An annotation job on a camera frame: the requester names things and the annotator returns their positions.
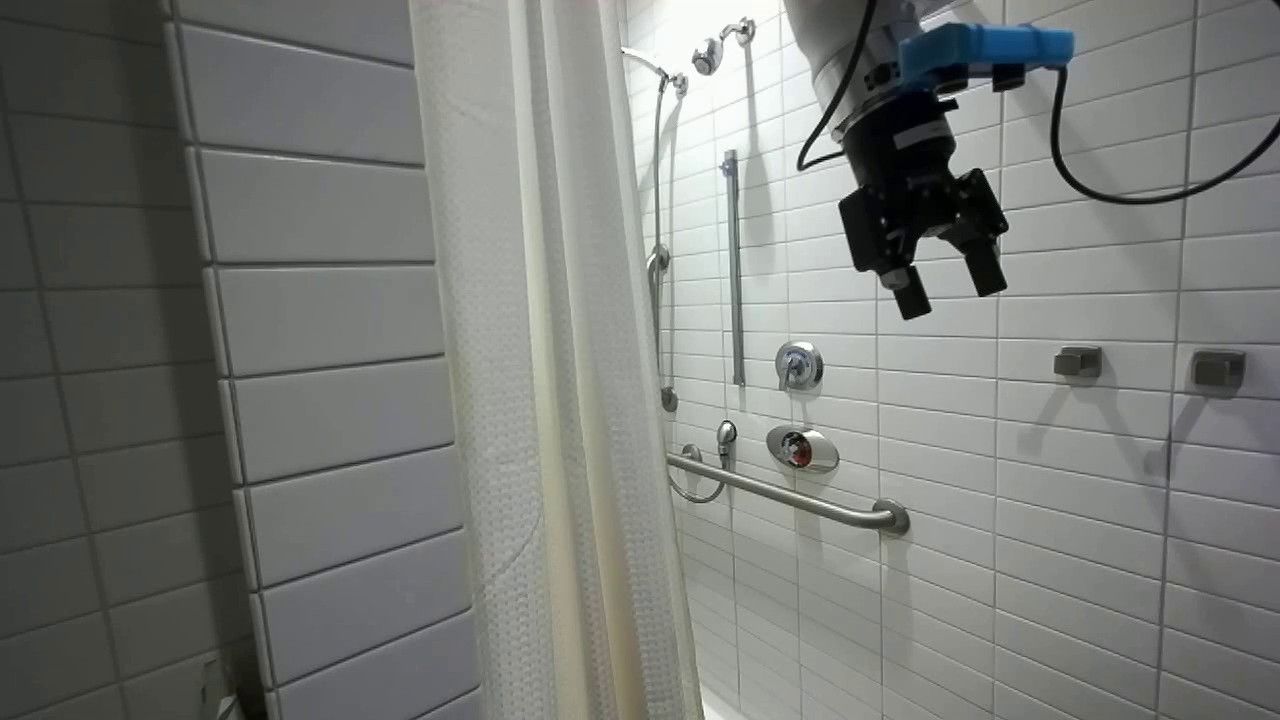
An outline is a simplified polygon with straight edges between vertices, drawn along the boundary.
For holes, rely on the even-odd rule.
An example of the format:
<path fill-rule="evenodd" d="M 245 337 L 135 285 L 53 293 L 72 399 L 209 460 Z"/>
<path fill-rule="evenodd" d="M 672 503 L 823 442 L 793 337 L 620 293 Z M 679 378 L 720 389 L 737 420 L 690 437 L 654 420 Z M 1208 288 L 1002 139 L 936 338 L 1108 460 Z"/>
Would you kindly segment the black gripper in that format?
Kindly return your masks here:
<path fill-rule="evenodd" d="M 902 319 L 930 311 L 916 267 L 916 238 L 949 238 L 980 294 L 1009 288 L 997 238 L 1009 230 L 1000 200 L 980 169 L 949 169 L 954 137 L 952 99 L 902 91 L 872 107 L 844 133 L 855 192 L 840 200 L 840 218 L 855 272 L 877 272 Z"/>

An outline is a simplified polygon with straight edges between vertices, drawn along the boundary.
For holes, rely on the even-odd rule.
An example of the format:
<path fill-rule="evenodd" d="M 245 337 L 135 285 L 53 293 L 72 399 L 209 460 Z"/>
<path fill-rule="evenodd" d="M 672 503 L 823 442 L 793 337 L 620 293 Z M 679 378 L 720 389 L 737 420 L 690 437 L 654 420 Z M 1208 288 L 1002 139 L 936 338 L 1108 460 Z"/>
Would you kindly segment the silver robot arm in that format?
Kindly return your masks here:
<path fill-rule="evenodd" d="M 927 315 L 916 244 L 936 236 L 980 294 L 1002 293 L 1009 218 L 980 169 L 952 171 L 952 99 L 894 81 L 894 51 L 919 33 L 912 0 L 784 0 L 784 13 L 820 99 L 813 137 L 826 133 L 855 177 L 840 200 L 850 267 L 872 272 L 902 319 Z"/>

